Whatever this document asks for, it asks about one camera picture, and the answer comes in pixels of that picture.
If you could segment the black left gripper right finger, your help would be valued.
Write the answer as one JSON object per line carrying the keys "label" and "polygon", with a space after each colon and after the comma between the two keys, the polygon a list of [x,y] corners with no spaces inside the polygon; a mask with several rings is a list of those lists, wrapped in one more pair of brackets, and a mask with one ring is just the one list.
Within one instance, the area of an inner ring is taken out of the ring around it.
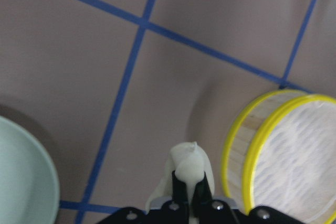
{"label": "black left gripper right finger", "polygon": [[208,184],[206,173],[204,178],[198,182],[194,189],[191,207],[197,223],[205,223],[205,218],[210,212],[210,206],[213,201],[212,193]]}

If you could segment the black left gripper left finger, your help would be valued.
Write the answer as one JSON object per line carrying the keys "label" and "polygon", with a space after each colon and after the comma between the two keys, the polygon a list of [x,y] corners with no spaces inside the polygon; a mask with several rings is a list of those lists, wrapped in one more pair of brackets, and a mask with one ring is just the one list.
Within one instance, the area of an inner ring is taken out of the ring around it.
{"label": "black left gripper left finger", "polygon": [[190,207],[187,195],[186,183],[179,180],[172,172],[172,201],[171,212],[173,214],[174,223],[189,223]]}

